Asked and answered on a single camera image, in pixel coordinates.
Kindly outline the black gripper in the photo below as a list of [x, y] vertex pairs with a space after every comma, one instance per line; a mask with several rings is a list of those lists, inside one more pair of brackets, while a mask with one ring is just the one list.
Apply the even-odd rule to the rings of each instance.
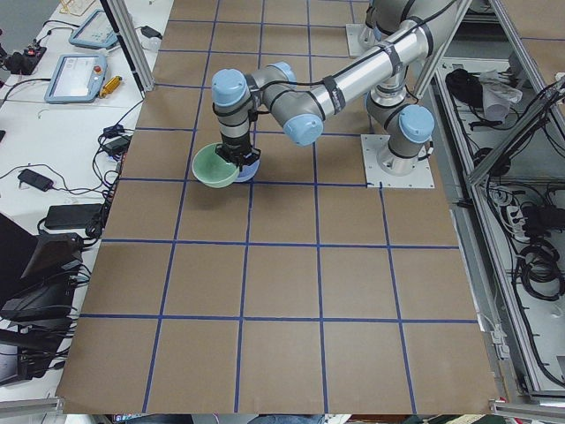
[[215, 147], [215, 153], [224, 161], [233, 163], [239, 172], [260, 159], [261, 151], [254, 148], [249, 136], [239, 138], [222, 137], [222, 142]]

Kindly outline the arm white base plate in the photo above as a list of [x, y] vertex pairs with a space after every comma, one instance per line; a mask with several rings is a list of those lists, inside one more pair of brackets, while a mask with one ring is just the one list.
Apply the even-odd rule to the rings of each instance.
[[388, 149], [389, 136], [362, 134], [360, 136], [366, 185], [369, 188], [434, 189], [433, 173], [426, 149], [418, 155], [403, 159]]
[[363, 55], [381, 38], [378, 28], [370, 28], [366, 24], [347, 24], [345, 32], [350, 57]]

